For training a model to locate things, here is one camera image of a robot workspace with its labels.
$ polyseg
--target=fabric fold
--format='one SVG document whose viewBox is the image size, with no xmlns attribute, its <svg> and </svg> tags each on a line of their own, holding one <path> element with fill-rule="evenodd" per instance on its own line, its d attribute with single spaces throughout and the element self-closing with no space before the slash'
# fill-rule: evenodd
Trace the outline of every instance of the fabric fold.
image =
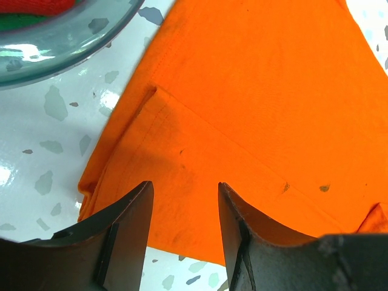
<svg viewBox="0 0 388 291">
<path fill-rule="evenodd" d="M 387 203 L 387 76 L 344 1 L 178 0 L 79 182 L 80 219 L 155 183 L 149 245 L 223 263 L 217 184 L 312 236 Z"/>
<path fill-rule="evenodd" d="M 360 233 L 388 232 L 388 204 L 378 203 L 358 229 Z"/>
</svg>

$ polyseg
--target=dark stain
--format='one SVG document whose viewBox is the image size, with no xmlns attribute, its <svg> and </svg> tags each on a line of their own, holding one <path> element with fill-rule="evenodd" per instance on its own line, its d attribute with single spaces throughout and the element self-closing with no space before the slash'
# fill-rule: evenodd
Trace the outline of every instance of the dark stain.
<svg viewBox="0 0 388 291">
<path fill-rule="evenodd" d="M 8 72 L 20 70 L 23 67 L 22 63 L 18 59 L 14 59 L 8 63 L 6 69 Z"/>
<path fill-rule="evenodd" d="M 172 239 L 172 243 L 173 243 L 173 244 L 176 244 L 177 242 L 180 241 L 181 237 L 182 237 L 182 231 L 178 232 L 178 233 L 174 236 L 174 238 Z"/>
<path fill-rule="evenodd" d="M 330 184 L 329 185 L 323 185 L 323 186 L 319 187 L 319 189 L 322 192 L 327 192 L 330 189 Z"/>
<path fill-rule="evenodd" d="M 289 184 L 289 183 L 286 183 L 286 184 L 284 185 L 283 193 L 285 193 L 288 189 L 290 189 L 290 184 Z"/>
<path fill-rule="evenodd" d="M 90 21 L 88 28 L 95 35 L 106 28 L 108 24 L 109 20 L 107 18 L 95 18 Z"/>
<path fill-rule="evenodd" d="M 218 288 L 217 291 L 225 291 L 226 289 L 229 288 L 229 284 L 228 284 L 228 280 L 226 280 L 225 282 L 223 282 L 223 284 Z"/>
<path fill-rule="evenodd" d="M 201 275 L 198 275 L 198 276 L 195 276 L 194 278 L 191 278 L 189 280 L 187 280 L 186 284 L 187 285 L 191 285 L 193 284 L 196 280 L 200 279 Z"/>
</svg>

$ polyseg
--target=gray speckle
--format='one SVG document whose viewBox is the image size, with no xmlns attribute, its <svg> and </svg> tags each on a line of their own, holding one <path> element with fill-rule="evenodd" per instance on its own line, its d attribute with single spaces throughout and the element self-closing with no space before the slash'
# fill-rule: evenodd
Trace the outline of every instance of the gray speckle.
<svg viewBox="0 0 388 291">
<path fill-rule="evenodd" d="M 81 156 L 83 156 L 90 144 L 92 139 L 89 137 L 89 135 L 84 135 L 83 138 L 79 141 L 79 151 L 81 152 Z"/>
<path fill-rule="evenodd" d="M 350 283 L 343 270 L 338 268 L 332 276 L 333 282 L 337 286 L 338 291 L 354 291 L 356 290 L 354 284 Z"/>
<path fill-rule="evenodd" d="M 192 273 L 198 273 L 200 270 L 202 270 L 205 267 L 206 264 L 207 264 L 207 262 L 193 263 L 190 265 L 189 271 Z"/>
<path fill-rule="evenodd" d="M 112 71 L 105 74 L 105 83 L 111 84 L 119 75 L 119 71 Z"/>
<path fill-rule="evenodd" d="M 150 44 L 150 41 L 151 41 L 150 38 L 145 37 L 145 38 L 144 38 L 144 47 L 148 47 L 148 45 Z"/>
<path fill-rule="evenodd" d="M 209 286 L 211 288 L 215 288 L 219 283 L 219 277 L 218 277 L 218 273 L 212 273 L 210 276 L 209 276 Z"/>
<path fill-rule="evenodd" d="M 108 23 L 109 23 L 109 20 L 107 18 L 95 18 L 92 21 L 90 21 L 88 28 L 95 35 L 96 33 L 99 33 L 101 30 L 106 28 Z"/>
<path fill-rule="evenodd" d="M 201 275 L 198 275 L 198 276 L 195 276 L 194 278 L 191 278 L 191 279 L 188 279 L 186 284 L 187 285 L 191 285 L 193 284 L 195 281 L 197 281 L 198 279 L 200 279 Z"/>
<path fill-rule="evenodd" d="M 225 291 L 226 289 L 229 288 L 229 284 L 228 284 L 228 280 L 226 280 L 225 282 L 223 282 L 223 284 L 218 288 L 217 291 Z"/>
<path fill-rule="evenodd" d="M 156 25 L 161 25 L 163 23 L 163 15 L 160 10 L 155 7 L 144 7 L 140 9 L 138 13 L 141 17 L 146 18 L 146 20 Z"/>
<path fill-rule="evenodd" d="M 328 185 L 322 185 L 321 187 L 319 187 L 319 189 L 320 189 L 320 191 L 322 191 L 322 192 L 327 192 L 327 191 L 329 191 L 329 189 L 330 189 L 330 184 L 328 184 Z"/>
<path fill-rule="evenodd" d="M 39 145 L 52 153 L 63 153 L 62 145 L 57 141 L 42 141 Z"/>
<path fill-rule="evenodd" d="M 59 89 L 53 85 L 44 96 L 44 111 L 47 115 L 59 121 L 65 120 L 67 117 L 67 109 L 63 97 L 59 94 Z"/>
<path fill-rule="evenodd" d="M 337 235 L 337 240 L 338 240 L 338 246 L 342 247 L 344 245 L 345 239 L 342 235 Z"/>
<path fill-rule="evenodd" d="M 319 240 L 319 246 L 317 249 L 324 257 L 328 257 L 337 251 L 334 239 L 329 236 Z"/>
<path fill-rule="evenodd" d="M 61 203 L 57 203 L 53 210 L 51 210 L 51 215 L 52 216 L 57 216 L 57 215 L 60 215 L 61 214 L 61 211 L 62 211 L 62 206 L 61 206 Z"/>
<path fill-rule="evenodd" d="M 22 67 L 23 67 L 22 63 L 18 59 L 14 59 L 7 64 L 6 69 L 8 72 L 13 72 L 13 71 L 20 70 Z"/>
<path fill-rule="evenodd" d="M 41 195 L 49 194 L 53 185 L 53 172 L 47 171 L 35 182 L 35 190 Z"/>
<path fill-rule="evenodd" d="M 42 218 L 39 218 L 39 219 L 36 221 L 36 223 L 38 223 L 39 226 L 42 227 L 42 229 L 43 229 L 45 232 L 48 231 L 48 230 L 50 229 L 50 227 L 49 227 L 46 223 L 44 223 L 44 221 L 42 220 Z"/>
<path fill-rule="evenodd" d="M 0 230 L 16 230 L 16 227 L 9 223 L 4 223 L 0 226 Z"/>
<path fill-rule="evenodd" d="M 167 276 L 167 278 L 162 282 L 163 288 L 170 290 L 172 288 L 172 284 L 174 283 L 174 279 L 175 277 L 173 275 Z"/>
<path fill-rule="evenodd" d="M 102 115 L 109 117 L 112 114 L 112 110 L 106 106 L 102 106 L 98 110 Z"/>
</svg>

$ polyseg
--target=glass bowl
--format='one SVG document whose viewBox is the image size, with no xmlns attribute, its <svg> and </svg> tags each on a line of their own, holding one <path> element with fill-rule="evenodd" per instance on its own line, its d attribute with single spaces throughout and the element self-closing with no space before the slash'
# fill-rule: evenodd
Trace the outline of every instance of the glass bowl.
<svg viewBox="0 0 388 291">
<path fill-rule="evenodd" d="M 0 32 L 0 90 L 56 76 L 107 46 L 144 0 L 84 0 L 27 28 Z"/>
</svg>

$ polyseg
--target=white speckled surface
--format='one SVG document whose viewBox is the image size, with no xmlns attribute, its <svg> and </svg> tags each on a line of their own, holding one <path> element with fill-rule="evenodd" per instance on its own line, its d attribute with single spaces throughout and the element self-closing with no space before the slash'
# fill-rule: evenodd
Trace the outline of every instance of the white speckled surface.
<svg viewBox="0 0 388 291">
<path fill-rule="evenodd" d="M 76 222 L 79 177 L 172 3 L 145 0 L 111 47 L 57 77 L 1 92 L 1 237 L 47 239 Z M 387 70 L 387 1 L 348 0 L 348 6 Z M 141 290 L 227 290 L 225 281 L 224 267 L 148 248 Z"/>
</svg>

